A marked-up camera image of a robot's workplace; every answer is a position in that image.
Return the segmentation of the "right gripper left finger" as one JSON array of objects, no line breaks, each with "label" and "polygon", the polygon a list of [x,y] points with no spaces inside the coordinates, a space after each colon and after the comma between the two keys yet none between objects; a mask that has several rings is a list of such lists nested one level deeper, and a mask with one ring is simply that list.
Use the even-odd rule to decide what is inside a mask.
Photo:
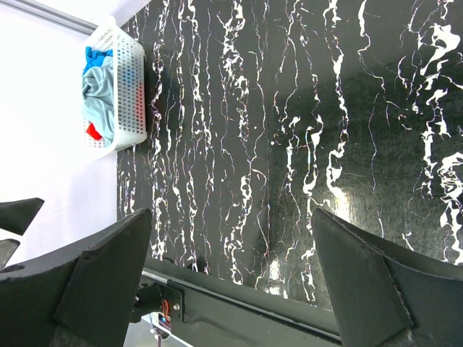
[{"label": "right gripper left finger", "polygon": [[122,346],[151,234],[140,209],[1,270],[2,346]]}]

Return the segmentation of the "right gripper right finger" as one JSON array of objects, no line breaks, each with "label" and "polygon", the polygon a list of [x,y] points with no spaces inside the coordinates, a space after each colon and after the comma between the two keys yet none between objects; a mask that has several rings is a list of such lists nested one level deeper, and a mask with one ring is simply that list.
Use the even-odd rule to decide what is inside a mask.
[{"label": "right gripper right finger", "polygon": [[344,346],[461,346],[462,268],[363,231],[325,210],[312,217]]}]

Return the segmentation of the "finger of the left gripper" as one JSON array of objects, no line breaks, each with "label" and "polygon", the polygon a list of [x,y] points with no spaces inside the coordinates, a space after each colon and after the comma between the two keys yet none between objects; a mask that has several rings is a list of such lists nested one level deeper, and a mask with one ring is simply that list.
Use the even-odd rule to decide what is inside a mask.
[{"label": "finger of the left gripper", "polygon": [[3,239],[0,241],[0,269],[3,269],[19,247],[16,239]]},{"label": "finger of the left gripper", "polygon": [[40,198],[0,203],[0,227],[16,235],[23,235],[43,206]]}]

